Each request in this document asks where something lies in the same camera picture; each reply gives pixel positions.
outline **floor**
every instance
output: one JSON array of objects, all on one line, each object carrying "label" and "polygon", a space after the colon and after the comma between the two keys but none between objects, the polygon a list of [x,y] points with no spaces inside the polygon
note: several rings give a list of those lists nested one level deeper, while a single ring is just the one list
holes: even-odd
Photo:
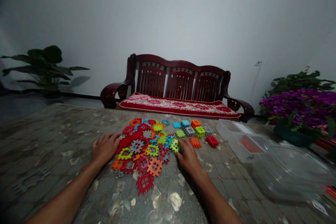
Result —
[{"label": "floor", "polygon": [[[102,109],[103,104],[99,100],[64,97],[64,104],[92,107]],[[0,96],[0,124],[10,122],[28,114],[47,107],[49,104],[38,93],[10,94]]]}]

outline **sofa backrest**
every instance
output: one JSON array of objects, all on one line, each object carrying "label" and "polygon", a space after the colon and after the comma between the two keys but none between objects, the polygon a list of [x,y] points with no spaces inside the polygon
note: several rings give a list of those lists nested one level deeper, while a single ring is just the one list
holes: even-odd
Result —
[{"label": "sofa backrest", "polygon": [[230,72],[216,66],[168,61],[151,54],[132,54],[128,63],[128,70],[133,69],[132,91],[136,85],[136,92],[156,97],[212,102],[221,100],[230,81]]}]

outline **potted plant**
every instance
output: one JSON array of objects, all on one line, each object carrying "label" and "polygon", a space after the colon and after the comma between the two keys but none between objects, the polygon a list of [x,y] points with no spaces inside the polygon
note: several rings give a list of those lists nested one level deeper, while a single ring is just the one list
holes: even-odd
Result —
[{"label": "potted plant", "polygon": [[291,90],[264,98],[259,104],[270,111],[269,119],[279,119],[275,134],[295,146],[307,147],[320,137],[335,137],[335,92]]},{"label": "potted plant", "polygon": [[13,60],[28,63],[26,66],[18,66],[2,70],[3,75],[8,75],[11,71],[18,71],[30,74],[34,80],[18,80],[17,82],[33,83],[42,91],[47,99],[55,99],[61,97],[59,85],[69,85],[67,82],[71,80],[68,76],[72,76],[72,71],[89,70],[89,68],[73,66],[65,68],[57,66],[63,61],[62,51],[56,45],[41,49],[31,49],[27,55],[2,56],[1,58],[11,58]]},{"label": "potted plant", "polygon": [[[297,74],[290,74],[287,77],[276,78],[271,83],[273,89],[268,90],[264,98],[270,98],[272,95],[279,95],[282,92],[298,91],[300,89],[316,89],[318,91],[330,91],[333,90],[332,86],[335,81],[319,79],[319,71],[315,71],[311,74],[307,72],[300,72]],[[261,114],[270,114],[269,108],[261,104]]]}]

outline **sofa armrest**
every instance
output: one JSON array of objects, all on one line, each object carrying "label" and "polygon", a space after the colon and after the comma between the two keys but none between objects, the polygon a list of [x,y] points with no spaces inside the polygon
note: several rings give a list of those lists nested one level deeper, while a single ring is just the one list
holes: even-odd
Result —
[{"label": "sofa armrest", "polygon": [[247,123],[247,121],[251,119],[251,117],[254,115],[254,109],[249,103],[243,100],[232,98],[228,94],[224,95],[223,97],[228,100],[227,106],[230,109],[237,111],[240,108],[240,106],[244,109],[244,113],[240,117],[240,120],[242,122]]},{"label": "sofa armrest", "polygon": [[127,89],[132,82],[130,80],[125,80],[124,82],[112,83],[104,87],[100,93],[100,98],[104,104],[104,108],[114,109],[117,106],[115,101],[116,93],[118,92],[119,98],[121,100],[126,99]]}]

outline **clear plastic container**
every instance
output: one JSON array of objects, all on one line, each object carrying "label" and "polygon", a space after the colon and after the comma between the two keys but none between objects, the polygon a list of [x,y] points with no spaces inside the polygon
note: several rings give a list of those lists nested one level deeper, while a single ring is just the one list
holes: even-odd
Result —
[{"label": "clear plastic container", "polygon": [[236,121],[219,119],[216,130],[224,141],[235,141],[233,133],[254,134],[252,130],[247,128],[244,124]]},{"label": "clear plastic container", "polygon": [[254,138],[260,140],[260,138],[263,138],[263,136],[239,133],[233,133],[232,135],[235,138],[235,141],[229,141],[228,145],[240,160],[240,162],[254,163],[257,156],[263,155],[266,152],[265,148],[261,147],[257,142],[254,141]]},{"label": "clear plastic container", "polygon": [[336,178],[329,167],[312,154],[296,147],[270,145],[261,160],[278,180],[301,181],[308,185],[333,185]]},{"label": "clear plastic container", "polygon": [[257,162],[255,167],[257,169],[253,172],[253,180],[261,191],[271,198],[286,201],[309,201],[314,199],[316,195],[323,193],[323,191],[293,190],[291,187],[275,180],[261,162]]}]

